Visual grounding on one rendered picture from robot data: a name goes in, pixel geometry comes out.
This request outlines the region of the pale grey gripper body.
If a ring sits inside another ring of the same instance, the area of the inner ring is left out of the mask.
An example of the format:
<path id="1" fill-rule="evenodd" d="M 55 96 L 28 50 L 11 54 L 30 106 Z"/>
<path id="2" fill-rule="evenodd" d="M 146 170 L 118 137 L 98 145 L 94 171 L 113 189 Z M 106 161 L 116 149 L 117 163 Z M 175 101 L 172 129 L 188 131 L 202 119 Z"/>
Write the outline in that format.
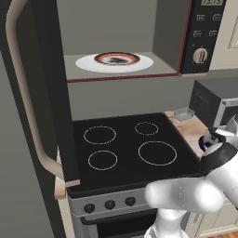
<path id="1" fill-rule="evenodd" d="M 215 144 L 215 143 L 225 143 L 232 139 L 232 136 L 229 135 L 226 131 L 218 129 L 216 127 L 208 128 L 208 135 L 206 141 Z"/>

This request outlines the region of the beige microwave knob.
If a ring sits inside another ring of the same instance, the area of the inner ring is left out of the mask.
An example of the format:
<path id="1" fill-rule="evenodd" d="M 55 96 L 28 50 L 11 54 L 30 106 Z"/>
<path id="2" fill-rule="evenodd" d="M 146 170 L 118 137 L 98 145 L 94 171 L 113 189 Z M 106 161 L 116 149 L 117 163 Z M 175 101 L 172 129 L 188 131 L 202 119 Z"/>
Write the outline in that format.
<path id="1" fill-rule="evenodd" d="M 197 64 L 202 64 L 207 59 L 208 52 L 205 48 L 198 48 L 193 53 L 193 61 Z"/>

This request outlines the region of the black microwave oven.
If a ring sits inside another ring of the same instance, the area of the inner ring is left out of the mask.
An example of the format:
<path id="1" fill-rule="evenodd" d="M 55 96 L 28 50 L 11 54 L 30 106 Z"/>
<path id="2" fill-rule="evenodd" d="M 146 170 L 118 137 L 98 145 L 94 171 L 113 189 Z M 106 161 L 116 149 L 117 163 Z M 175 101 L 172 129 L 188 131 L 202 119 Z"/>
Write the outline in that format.
<path id="1" fill-rule="evenodd" d="M 226 0 L 57 0 L 67 80 L 96 81 L 205 74 L 209 71 Z M 193 61 L 205 48 L 207 59 Z M 78 68 L 85 56 L 126 52 L 153 66 L 132 73 Z"/>

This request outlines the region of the white microwave turntable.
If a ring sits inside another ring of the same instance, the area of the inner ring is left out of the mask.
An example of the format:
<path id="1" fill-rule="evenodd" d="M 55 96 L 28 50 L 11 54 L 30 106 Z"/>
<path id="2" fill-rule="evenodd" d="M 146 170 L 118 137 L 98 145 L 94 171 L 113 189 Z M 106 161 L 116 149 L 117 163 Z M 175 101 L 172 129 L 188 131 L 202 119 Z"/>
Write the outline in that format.
<path id="1" fill-rule="evenodd" d="M 88 55 L 78 59 L 75 65 L 83 70 L 94 72 L 94 73 L 132 73 L 142 71 L 153 66 L 153 60 L 149 57 L 137 55 L 140 57 L 140 61 L 133 65 L 127 66 L 110 66 L 100 64 L 94 61 L 94 57 L 98 54 Z"/>

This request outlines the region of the black microwave door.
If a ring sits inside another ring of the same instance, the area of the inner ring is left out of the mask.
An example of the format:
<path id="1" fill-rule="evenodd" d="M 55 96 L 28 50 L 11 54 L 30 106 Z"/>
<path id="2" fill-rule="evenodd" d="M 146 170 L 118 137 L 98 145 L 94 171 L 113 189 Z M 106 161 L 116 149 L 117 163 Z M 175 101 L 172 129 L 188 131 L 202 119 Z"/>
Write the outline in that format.
<path id="1" fill-rule="evenodd" d="M 8 9 L 17 3 L 16 36 L 26 85 L 44 152 L 52 159 L 61 147 L 66 177 L 76 177 L 73 126 L 56 0 L 0 0 L 0 238 L 68 238 L 55 176 L 41 165 L 23 105 L 6 35 Z"/>

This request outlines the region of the dark grey toaster oven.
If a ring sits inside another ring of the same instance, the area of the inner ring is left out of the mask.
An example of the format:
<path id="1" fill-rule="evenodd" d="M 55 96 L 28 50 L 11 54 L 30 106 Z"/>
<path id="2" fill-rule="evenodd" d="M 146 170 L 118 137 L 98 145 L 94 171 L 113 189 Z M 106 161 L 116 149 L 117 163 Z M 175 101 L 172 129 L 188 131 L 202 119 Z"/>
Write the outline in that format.
<path id="1" fill-rule="evenodd" d="M 238 113 L 238 78 L 195 80 L 189 108 L 206 127 L 225 126 Z"/>

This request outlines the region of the small grey tray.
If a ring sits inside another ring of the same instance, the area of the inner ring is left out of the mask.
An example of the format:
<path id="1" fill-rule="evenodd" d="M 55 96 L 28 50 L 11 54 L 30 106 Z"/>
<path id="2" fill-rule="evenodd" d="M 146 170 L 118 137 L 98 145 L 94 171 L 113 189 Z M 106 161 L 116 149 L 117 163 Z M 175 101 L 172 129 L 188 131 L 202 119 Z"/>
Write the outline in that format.
<path id="1" fill-rule="evenodd" d="M 194 111 L 190 108 L 182 108 L 174 111 L 174 117 L 180 122 L 193 118 Z"/>

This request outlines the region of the beige base cupboards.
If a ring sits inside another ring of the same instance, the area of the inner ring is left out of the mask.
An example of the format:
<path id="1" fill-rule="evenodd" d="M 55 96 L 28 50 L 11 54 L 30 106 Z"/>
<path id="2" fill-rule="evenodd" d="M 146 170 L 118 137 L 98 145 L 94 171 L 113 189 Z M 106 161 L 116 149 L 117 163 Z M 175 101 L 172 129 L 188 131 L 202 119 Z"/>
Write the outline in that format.
<path id="1" fill-rule="evenodd" d="M 208 238 L 233 231 L 238 231 L 238 210 L 228 199 L 216 213 L 191 213 L 185 228 L 190 238 Z"/>

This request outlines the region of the black hob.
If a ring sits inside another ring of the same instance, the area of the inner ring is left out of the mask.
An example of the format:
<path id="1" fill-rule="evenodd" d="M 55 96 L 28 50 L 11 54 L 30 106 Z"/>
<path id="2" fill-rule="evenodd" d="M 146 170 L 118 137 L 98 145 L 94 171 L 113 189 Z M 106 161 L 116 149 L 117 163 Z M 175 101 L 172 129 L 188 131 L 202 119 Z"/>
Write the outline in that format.
<path id="1" fill-rule="evenodd" d="M 201 175 L 198 156 L 162 112 L 75 121 L 73 132 L 80 184 L 67 190 L 72 198 Z"/>

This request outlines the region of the dark red rimmed plate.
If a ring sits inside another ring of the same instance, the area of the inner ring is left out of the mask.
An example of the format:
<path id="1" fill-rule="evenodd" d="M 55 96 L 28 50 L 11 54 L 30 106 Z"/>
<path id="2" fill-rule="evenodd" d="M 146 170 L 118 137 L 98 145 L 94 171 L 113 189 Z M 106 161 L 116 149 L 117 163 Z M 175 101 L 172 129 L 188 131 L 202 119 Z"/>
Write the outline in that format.
<path id="1" fill-rule="evenodd" d="M 126 52 L 106 52 L 96 55 L 94 61 L 110 66 L 127 66 L 138 63 L 140 57 Z"/>

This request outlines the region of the black oven door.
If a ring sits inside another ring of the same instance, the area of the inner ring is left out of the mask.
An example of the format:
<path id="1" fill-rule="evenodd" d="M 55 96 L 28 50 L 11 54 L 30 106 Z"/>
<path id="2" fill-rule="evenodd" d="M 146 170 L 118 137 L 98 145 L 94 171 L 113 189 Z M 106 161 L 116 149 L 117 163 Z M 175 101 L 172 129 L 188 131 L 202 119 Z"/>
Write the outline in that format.
<path id="1" fill-rule="evenodd" d="M 156 214 L 96 224 L 96 233 L 90 238 L 136 238 L 143 236 L 154 223 Z"/>

